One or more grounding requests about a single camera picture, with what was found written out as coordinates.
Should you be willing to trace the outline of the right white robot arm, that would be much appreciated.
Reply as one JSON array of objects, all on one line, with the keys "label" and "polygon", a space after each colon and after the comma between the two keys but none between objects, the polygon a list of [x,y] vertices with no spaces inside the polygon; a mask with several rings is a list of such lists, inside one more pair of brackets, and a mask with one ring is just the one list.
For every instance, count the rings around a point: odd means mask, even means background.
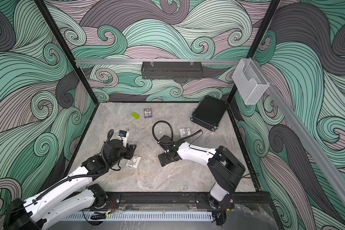
[{"label": "right white robot arm", "polygon": [[[160,139],[156,137],[155,127],[159,123],[167,124],[170,127],[170,136],[164,135]],[[158,155],[162,167],[179,160],[188,160],[208,167],[215,179],[215,184],[208,194],[208,202],[214,209],[223,207],[224,198],[228,194],[234,193],[240,181],[245,177],[245,166],[228,148],[219,146],[216,149],[209,149],[195,146],[186,141],[196,135],[202,135],[203,130],[201,129],[174,141],[170,123],[160,120],[153,124],[151,132],[153,138],[164,150],[162,154]]]}]

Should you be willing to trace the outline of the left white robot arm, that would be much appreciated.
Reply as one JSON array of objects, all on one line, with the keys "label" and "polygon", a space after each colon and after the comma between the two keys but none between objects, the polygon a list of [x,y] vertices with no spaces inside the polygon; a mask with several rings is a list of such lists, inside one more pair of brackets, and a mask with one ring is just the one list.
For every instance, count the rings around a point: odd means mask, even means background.
[{"label": "left white robot arm", "polygon": [[12,201],[4,214],[6,230],[47,230],[67,216],[87,208],[102,209],[108,200],[105,190],[93,182],[115,170],[122,159],[130,160],[136,145],[128,144],[129,132],[121,130],[117,138],[108,132],[101,151],[84,161],[68,176],[25,201]]}]

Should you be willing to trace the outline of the green rectangular block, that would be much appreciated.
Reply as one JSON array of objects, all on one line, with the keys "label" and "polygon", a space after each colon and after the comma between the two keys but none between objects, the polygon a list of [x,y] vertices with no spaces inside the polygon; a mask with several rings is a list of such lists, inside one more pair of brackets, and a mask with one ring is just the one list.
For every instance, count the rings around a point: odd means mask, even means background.
[{"label": "green rectangular block", "polygon": [[131,114],[131,116],[132,116],[133,118],[135,118],[135,119],[139,119],[139,118],[140,118],[140,115],[137,114],[137,113],[135,113],[135,112],[133,112],[133,113]]}]

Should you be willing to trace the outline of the black aluminium case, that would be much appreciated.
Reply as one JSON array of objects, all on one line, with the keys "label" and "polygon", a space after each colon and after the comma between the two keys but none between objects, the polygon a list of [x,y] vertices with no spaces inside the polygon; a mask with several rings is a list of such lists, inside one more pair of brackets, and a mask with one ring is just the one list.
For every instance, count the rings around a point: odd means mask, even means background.
[{"label": "black aluminium case", "polygon": [[224,101],[207,95],[193,111],[190,120],[210,131],[216,131],[226,109]]}]

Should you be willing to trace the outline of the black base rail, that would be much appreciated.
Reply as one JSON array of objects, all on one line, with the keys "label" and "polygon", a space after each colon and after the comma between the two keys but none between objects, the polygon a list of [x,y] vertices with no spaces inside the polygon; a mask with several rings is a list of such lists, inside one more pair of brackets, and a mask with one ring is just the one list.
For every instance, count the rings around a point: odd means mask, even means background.
[{"label": "black base rail", "polygon": [[268,192],[235,192],[222,201],[214,201],[209,192],[107,192],[106,203],[100,210],[133,210],[139,208],[177,208],[198,210],[233,209],[236,204],[271,204]]}]

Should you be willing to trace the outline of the black wall-mounted tray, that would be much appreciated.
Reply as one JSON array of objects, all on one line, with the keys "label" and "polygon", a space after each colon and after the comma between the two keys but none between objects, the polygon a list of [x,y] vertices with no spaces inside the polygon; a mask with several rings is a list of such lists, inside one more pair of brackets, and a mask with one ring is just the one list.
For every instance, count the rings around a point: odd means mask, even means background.
[{"label": "black wall-mounted tray", "polygon": [[189,80],[201,79],[203,66],[201,62],[143,62],[141,74],[147,80]]}]

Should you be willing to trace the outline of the aluminium wall rail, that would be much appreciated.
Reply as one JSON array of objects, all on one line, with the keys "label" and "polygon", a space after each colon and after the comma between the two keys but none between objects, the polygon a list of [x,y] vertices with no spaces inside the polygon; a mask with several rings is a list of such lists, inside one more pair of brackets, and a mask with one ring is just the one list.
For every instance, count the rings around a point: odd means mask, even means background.
[{"label": "aluminium wall rail", "polygon": [[220,65],[220,66],[230,66],[237,65],[240,60],[225,60],[225,59],[95,59],[95,58],[82,58],[75,59],[76,65],[142,65],[143,62],[150,62],[154,64],[155,62],[187,62],[195,63],[201,62],[202,65]]}]

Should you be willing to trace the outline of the clear acrylic wall holder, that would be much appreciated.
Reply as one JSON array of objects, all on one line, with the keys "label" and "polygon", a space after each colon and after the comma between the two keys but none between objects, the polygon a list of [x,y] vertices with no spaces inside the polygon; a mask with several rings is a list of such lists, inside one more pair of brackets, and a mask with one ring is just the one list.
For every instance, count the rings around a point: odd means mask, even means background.
[{"label": "clear acrylic wall holder", "polygon": [[269,87],[260,64],[251,58],[239,61],[232,79],[243,99],[244,104],[256,104]]}]

